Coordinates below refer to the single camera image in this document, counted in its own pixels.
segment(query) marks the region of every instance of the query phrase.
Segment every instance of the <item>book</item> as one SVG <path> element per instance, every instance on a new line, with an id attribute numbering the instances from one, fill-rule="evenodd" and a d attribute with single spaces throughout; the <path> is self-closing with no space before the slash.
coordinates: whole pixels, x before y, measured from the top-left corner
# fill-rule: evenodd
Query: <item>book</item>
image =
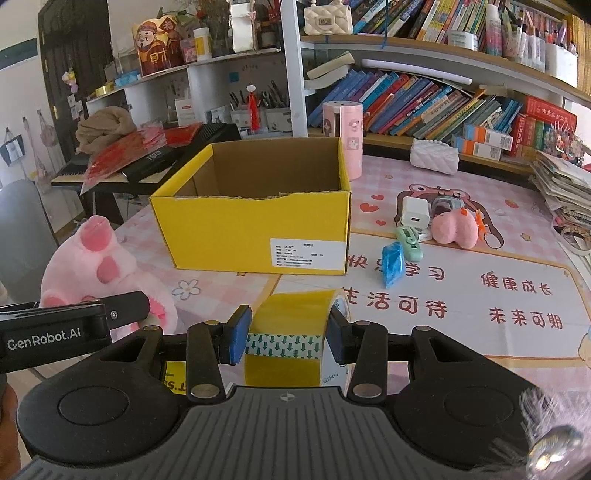
<path id="1" fill-rule="evenodd" d="M 350 101 L 351 100 L 351 97 L 353 95 L 355 95 L 359 91 L 359 89 L 366 82 L 367 77 L 369 77 L 370 75 L 371 74 L 370 73 L 367 73 L 367 72 L 359 72 L 359 76 L 358 76 L 357 82 L 351 87 L 351 89 L 349 90 L 349 93 L 347 93 L 347 95 L 345 95 L 345 97 L 343 98 L 343 100 Z"/>
<path id="2" fill-rule="evenodd" d="M 404 24 L 408 21 L 408 19 L 418 12 L 423 2 L 424 0 L 413 0 L 410 4 L 408 4 L 406 10 L 402 12 L 400 17 L 398 17 L 395 21 L 390 23 L 387 31 L 387 36 L 393 37 L 394 35 L 396 35 L 404 26 Z"/>
<path id="3" fill-rule="evenodd" d="M 451 10 L 449 11 L 449 14 L 445 20 L 445 23 L 443 24 L 443 27 L 441 28 L 441 33 L 439 34 L 439 36 L 437 37 L 436 42 L 437 43 L 441 43 L 443 41 L 443 38 L 446 36 L 447 34 L 447 29 L 450 27 L 450 25 L 452 24 L 452 21 L 455 19 L 456 15 L 458 14 L 460 8 L 462 7 L 464 3 L 464 0 L 455 0 Z"/>
<path id="4" fill-rule="evenodd" d="M 353 33 L 357 34 L 361 32 L 363 27 L 383 8 L 386 6 L 387 0 L 378 0 L 375 4 L 371 6 L 369 10 L 362 16 L 359 21 L 353 25 Z"/>
<path id="5" fill-rule="evenodd" d="M 351 97 L 351 101 L 352 102 L 359 102 L 360 98 L 363 96 L 363 94 L 365 92 L 367 92 L 369 90 L 369 88 L 378 81 L 378 79 L 380 78 L 380 74 L 378 72 L 373 72 L 371 73 L 371 75 L 369 75 L 369 77 L 367 78 L 365 84 L 359 89 L 357 90 L 357 93 L 355 95 L 353 95 Z"/>
<path id="6" fill-rule="evenodd" d="M 347 76 L 342 79 L 336 86 L 333 88 L 329 94 L 324 98 L 323 102 L 330 102 L 331 100 L 336 100 L 337 96 L 343 90 L 345 86 L 347 86 L 350 82 L 353 81 L 353 78 L 357 78 L 357 72 L 354 70 L 350 70 Z M 316 121 L 320 117 L 322 121 L 322 103 L 317 106 L 312 113 L 308 116 L 308 125 L 313 127 L 316 124 Z"/>
<path id="7" fill-rule="evenodd" d="M 359 20 L 363 18 L 363 16 L 372 8 L 375 4 L 377 4 L 381 0 L 363 0 L 361 4 L 351 12 L 351 20 L 353 25 L 355 25 Z"/>
<path id="8" fill-rule="evenodd" d="M 321 88 L 327 88 L 338 82 L 340 79 L 345 78 L 349 73 L 350 68 L 351 65 L 342 65 L 325 73 L 323 76 L 314 78 L 314 80 L 304 80 L 304 88 L 306 90 L 320 90 Z"/>
<path id="9" fill-rule="evenodd" d="M 443 5 L 443 9 L 441 9 L 437 23 L 433 26 L 433 33 L 430 37 L 430 41 L 437 42 L 437 39 L 439 38 L 439 35 L 443 29 L 443 25 L 445 25 L 447 17 L 451 13 L 455 1 L 456 0 L 447 0 Z"/>
<path id="10" fill-rule="evenodd" d="M 440 0 L 435 0 L 433 2 L 433 5 L 431 5 L 431 10 L 429 10 L 429 13 L 427 14 L 427 16 L 425 18 L 425 21 L 423 22 L 423 26 L 421 27 L 421 30 L 419 30 L 419 32 L 418 32 L 417 40 L 423 40 L 423 38 L 427 34 L 429 24 L 433 20 L 433 17 L 435 16 L 435 12 L 439 8 L 439 3 L 440 3 Z"/>
<path id="11" fill-rule="evenodd" d="M 390 85 L 382 95 L 380 95 L 376 100 L 368 107 L 367 111 L 363 113 L 363 124 L 365 128 L 367 128 L 367 123 L 374 117 L 376 112 L 382 107 L 384 102 L 388 99 L 390 94 L 395 94 L 399 91 L 410 79 L 410 77 L 406 73 L 401 73 L 400 77 Z"/>
<path id="12" fill-rule="evenodd" d="M 451 91 L 448 95 L 444 95 L 441 99 L 425 110 L 418 122 L 407 130 L 407 135 L 413 137 L 415 132 L 422 129 L 427 123 L 436 118 L 442 112 L 448 110 L 457 99 L 461 99 L 462 94 L 458 91 Z"/>
<path id="13" fill-rule="evenodd" d="M 484 0 L 482 2 L 482 5 L 480 6 L 480 11 L 478 12 L 478 15 L 476 16 L 476 19 L 474 20 L 474 25 L 472 26 L 472 29 L 470 30 L 470 33 L 476 35 L 479 39 L 484 39 L 483 36 L 483 32 L 484 32 L 484 23 L 485 23 L 485 17 L 486 17 L 486 5 L 487 5 L 487 1 Z"/>
<path id="14" fill-rule="evenodd" d="M 469 5 L 470 5 L 470 0 L 463 0 L 463 2 L 460 4 L 459 12 L 456 15 L 456 18 L 453 20 L 452 26 L 449 28 L 450 31 L 455 31 L 460 27 L 460 24 L 462 23 L 462 20 L 464 19 L 464 15 L 466 15 Z M 447 35 L 445 36 L 443 41 L 445 43 L 447 43 Z"/>
<path id="15" fill-rule="evenodd" d="M 465 120 L 472 112 L 471 108 L 479 102 L 480 97 L 484 95 L 485 92 L 486 90 L 479 89 L 465 106 L 450 115 L 441 125 L 439 125 L 439 127 L 429 132 L 425 138 L 427 140 L 435 140 L 442 132 L 446 131 L 449 126 L 453 125 L 458 118 L 462 118 L 462 121 Z"/>
<path id="16" fill-rule="evenodd" d="M 476 2 L 477 0 L 470 0 L 470 3 L 468 4 L 468 8 L 466 9 L 466 12 L 464 13 L 464 18 L 462 18 L 462 21 L 460 22 L 457 30 L 460 32 L 464 32 L 466 31 L 466 25 L 468 24 L 468 21 L 470 20 L 470 17 L 472 16 L 472 12 L 474 11 L 474 7 L 476 6 Z"/>
<path id="17" fill-rule="evenodd" d="M 510 113 L 508 113 L 506 116 L 505 123 L 500 128 L 501 132 L 509 133 L 509 129 L 511 128 L 511 125 L 513 124 L 513 120 L 519 114 L 521 107 L 522 107 L 521 103 L 519 103 L 518 101 L 515 100 Z"/>
<path id="18" fill-rule="evenodd" d="M 525 134 L 525 115 L 519 113 L 517 118 L 513 121 L 511 136 L 513 137 L 513 147 L 509 156 L 515 157 L 521 154 L 521 146 L 523 145 L 523 138 Z"/>
<path id="19" fill-rule="evenodd" d="M 382 127 L 378 133 L 384 134 L 388 130 L 398 127 L 404 122 L 409 116 L 411 116 L 416 110 L 418 110 L 423 102 L 428 100 L 433 94 L 440 90 L 439 85 L 435 85 L 433 82 L 429 82 L 423 89 L 412 98 L 403 109 L 398 112 L 384 127 Z"/>
<path id="20" fill-rule="evenodd" d="M 542 142 L 542 151 L 554 151 L 556 140 L 552 136 L 552 125 L 544 124 L 544 141 Z"/>
<path id="21" fill-rule="evenodd" d="M 409 6 L 409 4 L 412 2 L 413 0 L 402 0 L 401 2 L 397 2 L 396 3 L 396 7 L 391 9 L 388 13 L 388 18 L 386 19 L 385 17 L 382 18 L 382 20 L 379 22 L 379 25 L 376 27 L 376 29 L 374 30 L 375 34 L 383 34 L 384 31 L 388 28 L 388 26 L 390 25 L 390 23 L 392 22 L 392 20 L 395 20 L 396 18 L 398 18 L 406 9 L 407 6 Z"/>
<path id="22" fill-rule="evenodd" d="M 429 14 L 434 2 L 435 2 L 435 0 L 426 0 L 425 1 L 425 3 L 423 4 L 423 8 L 421 9 L 421 12 L 419 13 L 417 19 L 415 20 L 411 31 L 408 33 L 408 38 L 416 38 L 417 37 L 419 31 L 421 30 L 421 27 L 425 23 L 425 19 L 427 18 L 427 15 Z"/>
<path id="23" fill-rule="evenodd" d="M 380 129 L 386 125 L 393 117 L 398 115 L 409 102 L 411 102 L 423 89 L 427 86 L 429 80 L 419 78 L 417 82 L 407 91 L 399 95 L 396 100 L 385 107 L 381 113 L 375 117 L 374 123 L 369 127 L 369 131 L 376 134 Z"/>
<path id="24" fill-rule="evenodd" d="M 410 77 L 404 85 L 402 85 L 396 93 L 391 93 L 388 95 L 385 102 L 375 111 L 375 113 L 368 119 L 366 123 L 366 130 L 369 130 L 372 125 L 381 118 L 382 114 L 388 109 L 388 107 L 392 106 L 394 102 L 396 102 L 399 98 L 404 96 L 416 83 L 418 82 L 418 77 Z"/>
<path id="25" fill-rule="evenodd" d="M 531 116 L 536 120 L 542 120 L 545 123 L 559 124 L 563 128 L 568 128 L 573 132 L 577 129 L 577 116 L 559 106 L 552 105 L 540 98 L 514 92 L 513 98 L 523 104 L 521 113 Z"/>
<path id="26" fill-rule="evenodd" d="M 525 119 L 525 131 L 523 133 L 523 146 L 533 147 L 535 139 L 535 118 L 528 116 Z"/>
<path id="27" fill-rule="evenodd" d="M 322 65 L 318 65 L 315 69 L 311 69 L 306 75 L 310 80 L 314 80 L 348 64 L 355 64 L 355 59 L 350 52 L 346 51 L 335 59 L 326 61 Z"/>
<path id="28" fill-rule="evenodd" d="M 386 91 L 386 89 L 392 85 L 396 80 L 398 79 L 398 74 L 397 73 L 390 73 L 390 75 L 388 75 L 386 77 L 386 79 L 381 82 L 378 87 L 371 93 L 369 94 L 369 96 L 362 101 L 363 104 L 363 111 L 366 111 L 369 106 L 374 103 L 376 101 L 376 99 Z"/>
<path id="29" fill-rule="evenodd" d="M 367 23 L 363 27 L 364 33 L 376 33 L 379 34 L 384 31 L 384 21 L 386 14 L 388 14 L 388 18 L 392 19 L 392 15 L 394 12 L 398 11 L 400 5 L 404 2 L 410 2 L 411 0 L 394 0 L 388 6 L 388 9 L 384 8 L 380 10 L 370 22 Z"/>
<path id="30" fill-rule="evenodd" d="M 476 99 L 466 104 L 466 106 L 457 114 L 452 115 L 450 118 L 451 124 L 443 125 L 437 129 L 437 133 L 432 134 L 432 139 L 428 140 L 439 140 L 445 143 L 449 143 L 452 132 L 462 124 L 462 122 L 472 114 L 472 112 L 478 110 L 483 104 L 484 100 Z"/>
<path id="31" fill-rule="evenodd" d="M 371 87 L 369 87 L 369 88 L 367 89 L 367 91 L 366 91 L 366 92 L 365 92 L 365 93 L 364 93 L 364 94 L 363 94 L 363 95 L 362 95 L 362 96 L 359 98 L 359 101 L 360 101 L 361 103 L 363 103 L 363 102 L 365 101 L 365 99 L 366 99 L 366 98 L 367 98 L 369 95 L 371 95 L 371 94 L 372 94 L 372 93 L 375 91 L 375 89 L 376 89 L 376 88 L 378 88 L 378 87 L 379 87 L 379 86 L 382 84 L 382 82 L 383 82 L 384 80 L 386 80 L 386 79 L 388 78 L 388 74 L 387 74 L 387 73 L 381 73 L 381 72 L 380 72 L 380 74 L 379 74 L 379 75 L 380 75 L 380 77 L 378 78 L 378 80 L 377 80 L 377 81 L 376 81 L 376 82 L 375 82 L 375 83 L 374 83 L 374 84 L 373 84 Z"/>
<path id="32" fill-rule="evenodd" d="M 468 21 L 467 21 L 466 26 L 464 28 L 464 32 L 471 31 L 472 25 L 476 21 L 476 17 L 478 16 L 478 13 L 480 13 L 480 7 L 482 6 L 483 1 L 485 1 L 485 0 L 475 0 L 474 8 L 472 9 L 472 12 L 470 13 L 470 18 L 468 18 Z"/>
<path id="33" fill-rule="evenodd" d="M 339 88 L 339 86 L 341 85 L 341 83 L 339 83 L 335 88 L 337 90 L 335 95 L 332 96 L 332 98 L 325 98 L 323 102 L 328 102 L 330 100 L 344 100 L 347 94 L 350 92 L 351 88 L 353 88 L 354 85 L 357 84 L 358 80 L 359 73 L 354 70 L 350 70 L 349 74 L 343 80 L 341 80 L 341 82 L 344 82 L 342 87 Z M 312 123 L 310 126 L 319 127 L 322 123 L 322 103 L 318 107 L 316 107 L 316 109 L 314 109 L 312 115 Z"/>
<path id="34" fill-rule="evenodd" d="M 533 147 L 536 150 L 544 149 L 544 122 L 542 120 L 535 121 L 535 135 Z"/>
<path id="35" fill-rule="evenodd" d="M 433 19 L 431 20 L 431 23 L 427 29 L 427 33 L 423 38 L 424 41 L 435 41 L 439 35 L 439 32 L 441 31 L 441 27 L 443 26 L 441 18 L 446 9 L 449 7 L 449 3 L 451 1 L 452 0 L 441 0 L 439 7 L 437 7 L 437 11 L 435 12 L 435 15 L 433 15 Z"/>
<path id="36" fill-rule="evenodd" d="M 443 100 L 447 98 L 447 94 L 451 91 L 452 88 L 450 86 L 445 86 L 439 92 L 432 95 L 431 98 L 424 102 L 417 111 L 415 111 L 409 118 L 402 122 L 398 128 L 390 130 L 390 135 L 404 135 L 414 125 L 421 121 L 425 113 L 433 109 L 436 105 L 441 104 Z"/>
<path id="37" fill-rule="evenodd" d="M 444 111 L 440 112 L 435 118 L 431 119 L 430 121 L 428 121 L 423 127 L 421 127 L 413 136 L 414 138 L 418 139 L 418 140 L 423 140 L 425 138 L 425 136 L 433 129 L 437 128 L 438 125 L 440 125 L 442 122 L 445 121 L 445 119 L 453 114 L 454 112 L 457 112 L 460 108 L 462 108 L 462 106 L 464 106 L 465 104 L 468 103 L 470 99 L 462 96 L 459 96 L 458 98 L 456 98 L 450 105 L 448 108 L 446 108 Z"/>

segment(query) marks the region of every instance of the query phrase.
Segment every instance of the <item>sticker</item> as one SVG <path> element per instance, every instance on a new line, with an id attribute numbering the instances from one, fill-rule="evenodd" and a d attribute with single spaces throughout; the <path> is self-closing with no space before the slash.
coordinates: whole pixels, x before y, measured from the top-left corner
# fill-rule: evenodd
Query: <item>sticker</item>
<path id="1" fill-rule="evenodd" d="M 166 373 L 162 383 L 177 395 L 186 395 L 185 362 L 166 362 Z"/>
<path id="2" fill-rule="evenodd" d="M 346 242 L 271 238 L 274 267 L 344 270 L 346 256 Z"/>

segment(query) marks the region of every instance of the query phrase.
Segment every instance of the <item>pink plush toy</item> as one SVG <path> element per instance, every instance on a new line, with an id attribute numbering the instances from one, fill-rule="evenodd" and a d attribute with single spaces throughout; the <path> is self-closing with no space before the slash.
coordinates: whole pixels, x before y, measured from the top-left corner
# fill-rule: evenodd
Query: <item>pink plush toy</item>
<path id="1" fill-rule="evenodd" d="M 431 221 L 431 234 L 438 244 L 455 242 L 470 250 L 478 241 L 478 224 L 467 209 L 455 209 L 437 215 Z"/>
<path id="2" fill-rule="evenodd" d="M 164 284 L 141 271 L 117 242 L 105 217 L 93 216 L 53 254 L 41 282 L 41 307 L 71 305 L 141 290 L 150 300 L 150 313 L 158 317 L 166 335 L 177 327 L 177 309 Z M 121 327 L 116 338 L 137 330 Z"/>

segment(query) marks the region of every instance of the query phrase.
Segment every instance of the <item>stack of papers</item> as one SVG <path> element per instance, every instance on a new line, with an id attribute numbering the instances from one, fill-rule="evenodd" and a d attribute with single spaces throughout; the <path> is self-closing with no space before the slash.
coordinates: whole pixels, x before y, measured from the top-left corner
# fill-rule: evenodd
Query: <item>stack of papers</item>
<path id="1" fill-rule="evenodd" d="M 532 168 L 530 180 L 550 211 L 567 223 L 591 229 L 591 173 L 542 152 Z"/>

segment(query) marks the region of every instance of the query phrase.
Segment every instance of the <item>white handbag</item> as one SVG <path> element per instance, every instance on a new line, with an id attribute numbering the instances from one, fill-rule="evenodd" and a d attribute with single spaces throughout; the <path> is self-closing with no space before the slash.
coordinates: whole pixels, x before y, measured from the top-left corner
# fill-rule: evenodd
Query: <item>white handbag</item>
<path id="1" fill-rule="evenodd" d="M 304 32 L 307 35 L 353 34 L 351 7 L 343 5 L 343 0 L 333 0 L 322 7 L 318 7 L 316 0 L 312 0 L 312 6 L 304 9 L 304 19 Z"/>

